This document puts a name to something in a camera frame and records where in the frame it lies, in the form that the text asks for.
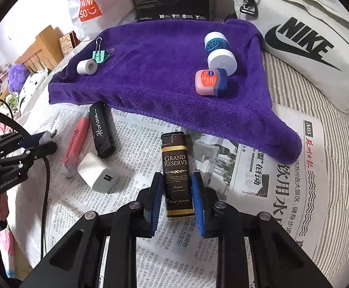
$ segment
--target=binder clip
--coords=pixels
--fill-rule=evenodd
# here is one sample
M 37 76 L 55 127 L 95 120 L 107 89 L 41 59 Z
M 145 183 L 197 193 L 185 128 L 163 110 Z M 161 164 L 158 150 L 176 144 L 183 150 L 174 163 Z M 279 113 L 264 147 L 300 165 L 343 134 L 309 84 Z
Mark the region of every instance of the binder clip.
M 111 57 L 111 54 L 115 51 L 115 49 L 111 49 L 109 52 L 105 50 L 100 49 L 102 38 L 98 37 L 96 39 L 96 49 L 93 51 L 92 59 L 96 61 L 98 64 L 104 63 L 109 57 Z

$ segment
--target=wooden furniture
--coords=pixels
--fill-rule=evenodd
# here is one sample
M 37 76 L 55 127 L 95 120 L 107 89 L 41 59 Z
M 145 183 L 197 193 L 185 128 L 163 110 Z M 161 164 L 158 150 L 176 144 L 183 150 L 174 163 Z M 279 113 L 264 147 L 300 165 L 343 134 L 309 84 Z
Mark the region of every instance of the wooden furniture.
M 8 87 L 5 88 L 5 90 L 3 91 L 3 93 L 0 94 L 0 99 L 5 101 L 6 96 L 9 94 L 9 90 Z
M 15 63 L 24 64 L 31 72 L 48 68 L 53 70 L 63 59 L 59 38 L 59 29 L 51 25 L 36 36 L 32 45 L 20 56 Z

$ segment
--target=purple towel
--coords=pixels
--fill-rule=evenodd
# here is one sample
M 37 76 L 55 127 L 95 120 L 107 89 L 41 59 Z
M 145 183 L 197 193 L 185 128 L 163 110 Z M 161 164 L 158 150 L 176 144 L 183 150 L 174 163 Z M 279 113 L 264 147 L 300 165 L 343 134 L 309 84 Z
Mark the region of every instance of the purple towel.
M 204 36 L 222 32 L 237 60 L 224 98 L 200 96 L 194 76 L 208 69 Z M 299 136 L 272 112 L 264 72 L 261 34 L 247 21 L 221 23 L 163 20 L 107 29 L 101 48 L 115 48 L 92 76 L 77 63 L 92 57 L 95 41 L 74 56 L 49 84 L 51 104 L 92 104 L 98 100 L 126 112 L 162 119 L 254 147 L 281 163 L 300 155 Z

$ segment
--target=white plastic bag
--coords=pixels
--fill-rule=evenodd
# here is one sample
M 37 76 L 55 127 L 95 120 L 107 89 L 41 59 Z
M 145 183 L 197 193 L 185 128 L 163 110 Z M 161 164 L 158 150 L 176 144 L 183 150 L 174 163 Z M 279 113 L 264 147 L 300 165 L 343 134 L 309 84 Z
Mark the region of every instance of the white plastic bag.
M 264 36 L 268 52 L 303 74 L 339 110 L 349 110 L 349 13 L 338 0 L 254 0 L 257 17 L 242 13 L 245 0 L 233 1 L 237 17 Z
M 132 0 L 68 0 L 68 7 L 77 38 L 83 41 L 117 26 L 134 6 Z

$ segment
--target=pink lip balm tin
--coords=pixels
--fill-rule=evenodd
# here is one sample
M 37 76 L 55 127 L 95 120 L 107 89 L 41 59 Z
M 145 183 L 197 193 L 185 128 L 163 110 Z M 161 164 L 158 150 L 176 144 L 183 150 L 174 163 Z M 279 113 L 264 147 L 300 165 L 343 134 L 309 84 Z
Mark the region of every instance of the pink lip balm tin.
M 194 84 L 200 95 L 221 97 L 226 91 L 228 75 L 225 69 L 203 69 L 196 72 Z

